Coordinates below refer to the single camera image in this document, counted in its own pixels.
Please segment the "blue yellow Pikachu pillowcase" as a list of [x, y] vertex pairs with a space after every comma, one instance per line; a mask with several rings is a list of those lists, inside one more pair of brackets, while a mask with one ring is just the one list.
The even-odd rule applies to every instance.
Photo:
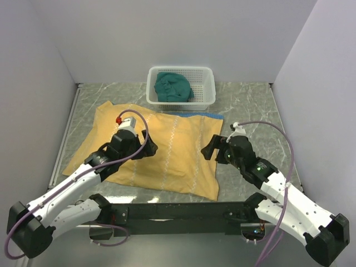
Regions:
[[126, 109], [143, 115], [158, 149], [153, 157], [123, 164], [107, 181], [193, 194], [216, 201], [219, 192], [216, 162], [206, 161], [201, 149], [214, 134], [220, 133], [223, 120], [207, 116], [168, 115], [135, 104], [113, 105], [107, 101], [96, 108], [92, 130], [63, 170], [63, 175], [71, 175], [90, 153], [110, 141], [118, 130], [116, 119]]

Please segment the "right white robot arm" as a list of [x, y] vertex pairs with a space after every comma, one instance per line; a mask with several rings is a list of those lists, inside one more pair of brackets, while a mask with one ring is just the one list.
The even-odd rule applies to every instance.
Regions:
[[256, 156], [246, 136], [214, 135], [201, 153], [210, 160], [215, 150], [218, 163], [233, 165], [247, 182], [269, 195], [259, 195], [259, 203], [244, 208], [246, 219], [279, 226], [300, 241], [318, 264], [331, 266], [350, 242], [349, 220], [325, 210], [289, 184], [272, 163]]

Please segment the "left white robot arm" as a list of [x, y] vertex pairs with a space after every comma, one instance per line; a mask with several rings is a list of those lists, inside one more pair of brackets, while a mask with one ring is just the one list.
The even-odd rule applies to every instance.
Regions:
[[91, 196], [79, 205], [70, 203], [87, 189], [105, 181], [118, 172], [128, 160], [154, 156], [158, 146], [149, 131], [142, 130], [144, 142], [139, 141], [133, 127], [121, 128], [110, 142], [91, 153], [65, 181], [43, 196], [23, 204], [15, 203], [9, 211], [4, 253], [17, 260], [24, 256], [35, 258], [43, 253], [55, 238], [87, 222], [115, 228], [112, 204], [100, 194]]

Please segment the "white plastic basket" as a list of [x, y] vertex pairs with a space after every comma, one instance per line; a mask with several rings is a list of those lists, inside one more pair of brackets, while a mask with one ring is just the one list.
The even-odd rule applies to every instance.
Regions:
[[151, 67], [146, 100], [161, 110], [203, 111], [216, 101], [213, 72], [208, 67]]

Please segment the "green cloth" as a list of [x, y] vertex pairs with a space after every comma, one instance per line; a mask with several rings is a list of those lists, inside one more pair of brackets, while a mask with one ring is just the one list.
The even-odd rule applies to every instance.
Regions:
[[188, 102], [195, 97], [190, 82], [178, 73], [160, 72], [154, 89], [159, 102]]

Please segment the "black base bar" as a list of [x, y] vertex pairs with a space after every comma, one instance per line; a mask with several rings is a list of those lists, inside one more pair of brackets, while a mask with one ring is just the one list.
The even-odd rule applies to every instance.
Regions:
[[111, 204], [95, 222], [121, 226], [130, 235], [240, 235], [242, 226], [263, 226], [262, 219], [244, 202]]

